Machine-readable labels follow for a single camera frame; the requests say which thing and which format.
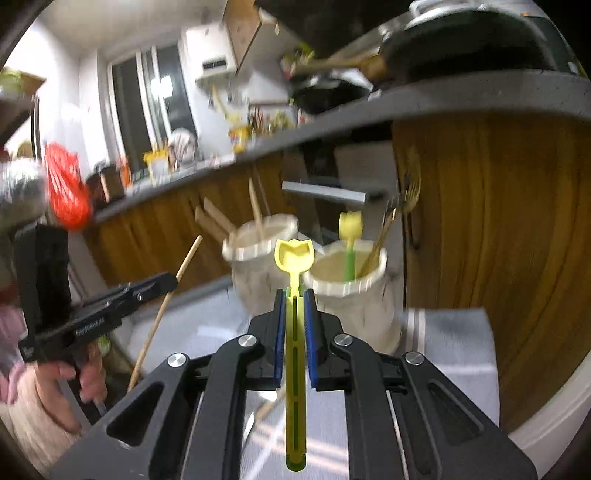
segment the blue gripper pad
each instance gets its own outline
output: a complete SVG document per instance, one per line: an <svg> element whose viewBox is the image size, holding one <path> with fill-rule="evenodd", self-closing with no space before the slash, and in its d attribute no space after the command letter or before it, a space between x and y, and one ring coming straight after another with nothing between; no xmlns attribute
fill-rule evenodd
<svg viewBox="0 0 591 480"><path fill-rule="evenodd" d="M308 357L308 375L312 388L318 386L318 335L319 325L316 312L314 293L308 289L304 292L304 324L306 327L306 355Z"/></svg>
<svg viewBox="0 0 591 480"><path fill-rule="evenodd" d="M273 373L273 379L275 384L281 386L281 377L283 376L283 349L285 347L285 302L287 297L285 290L282 291L282 295L275 297L275 302L280 302L279 305L279 322L277 324L277 343L275 344L275 371Z"/></svg>

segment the wooden stick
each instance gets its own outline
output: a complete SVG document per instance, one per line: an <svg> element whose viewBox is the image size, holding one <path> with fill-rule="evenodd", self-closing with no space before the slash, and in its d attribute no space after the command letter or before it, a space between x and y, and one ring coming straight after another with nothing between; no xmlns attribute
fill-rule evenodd
<svg viewBox="0 0 591 480"><path fill-rule="evenodd" d="M256 231L259 236L259 241L262 241L263 233L262 233L261 207L259 207L258 200L256 198L255 184L252 181L252 178L250 178L248 180L248 193L250 194L250 197L251 197L252 214L254 215L254 218L255 218Z"/></svg>
<svg viewBox="0 0 591 480"><path fill-rule="evenodd" d="M205 212L200 206L195 208L195 221L201 225L203 229L209 233L209 235L220 242L220 244L222 244L228 236L227 233L216 222L205 215Z"/></svg>
<svg viewBox="0 0 591 480"><path fill-rule="evenodd" d="M185 271L187 270L187 267L191 263L191 260L193 259L195 252L197 251L199 245L201 244L201 240L203 240L203 237L201 235L199 235L195 239L195 241L193 242L193 245L191 246L189 253L187 253L187 256L185 257L185 259L183 260L183 263L181 264L181 268L178 269L177 283L180 283L181 279L183 278L183 275L184 275ZM162 305L160 305L160 308L158 309L158 314L156 315L156 318L154 319L154 323L152 324L152 328L150 329L150 332L148 334L148 338L146 339L144 346L142 347L142 350L139 353L138 359L135 362L134 371L131 374L131 379L129 380L129 385L127 386L128 392L130 392L135 387L135 384L138 382L139 371L141 370L142 364L144 363L144 359L146 358L146 353L148 352L148 348L150 347L150 344L152 343L152 339L154 338L154 334L156 333L156 330L158 329L158 326L160 325L162 317L164 316L164 311L166 310L166 307L168 306L170 299L173 297L173 294L174 294L174 292L172 292L172 291L168 292L166 294L166 296L164 297L164 300L162 301Z"/></svg>
<svg viewBox="0 0 591 480"><path fill-rule="evenodd" d="M277 391L277 399L274 401L267 401L263 403L255 412L255 421L263 421L273 408L285 397L285 388L281 387Z"/></svg>
<svg viewBox="0 0 591 480"><path fill-rule="evenodd" d="M211 218L213 218L217 224L222 227L226 232L232 233L237 230L236 226L225 216L220 209L218 209L215 204L205 197L203 200L203 210L209 214Z"/></svg>

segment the white ceramic pot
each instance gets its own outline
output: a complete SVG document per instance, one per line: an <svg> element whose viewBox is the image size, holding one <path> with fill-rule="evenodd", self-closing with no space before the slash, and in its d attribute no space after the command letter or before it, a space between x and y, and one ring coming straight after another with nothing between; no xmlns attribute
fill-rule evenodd
<svg viewBox="0 0 591 480"><path fill-rule="evenodd" d="M359 269L374 243L355 242ZM340 318L343 331L367 342L377 352L392 354L400 341L400 320L394 315L394 286L386 273L388 254L382 248L379 260L365 277L344 282L344 242L335 242L316 254L314 265L304 273L306 288L312 288L320 311Z"/></svg>
<svg viewBox="0 0 591 480"><path fill-rule="evenodd" d="M238 298L251 316L270 312L278 288L287 288L289 275L275 265L277 240L297 236L297 218L271 215L263 219L263 241L258 240L255 222L242 225L229 242L222 245L222 255L232 267L232 283Z"/></svg>

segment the yellow plastic tool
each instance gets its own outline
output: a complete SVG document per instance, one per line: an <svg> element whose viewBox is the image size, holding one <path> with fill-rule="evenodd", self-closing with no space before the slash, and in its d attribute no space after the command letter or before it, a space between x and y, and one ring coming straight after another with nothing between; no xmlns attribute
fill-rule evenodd
<svg viewBox="0 0 591 480"><path fill-rule="evenodd" d="M361 238L363 220L361 212L341 212L339 217L339 238L347 242L345 251L345 281L356 278L355 240Z"/></svg>
<svg viewBox="0 0 591 480"><path fill-rule="evenodd" d="M314 263L312 240L278 240L275 263L290 275L285 308L285 464L299 472L306 466L306 332L300 274Z"/></svg>

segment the person's hand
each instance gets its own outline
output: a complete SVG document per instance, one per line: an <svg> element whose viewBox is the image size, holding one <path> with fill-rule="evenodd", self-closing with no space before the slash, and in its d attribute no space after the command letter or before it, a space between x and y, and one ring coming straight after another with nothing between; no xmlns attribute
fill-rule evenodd
<svg viewBox="0 0 591 480"><path fill-rule="evenodd" d="M107 396L105 370L99 348L88 346L88 363L80 371L80 399L83 402L104 401ZM73 380L76 370L65 362L48 362L35 365L37 394L47 414L64 430L70 433L80 431L80 423L72 413L70 402L61 394L59 378Z"/></svg>

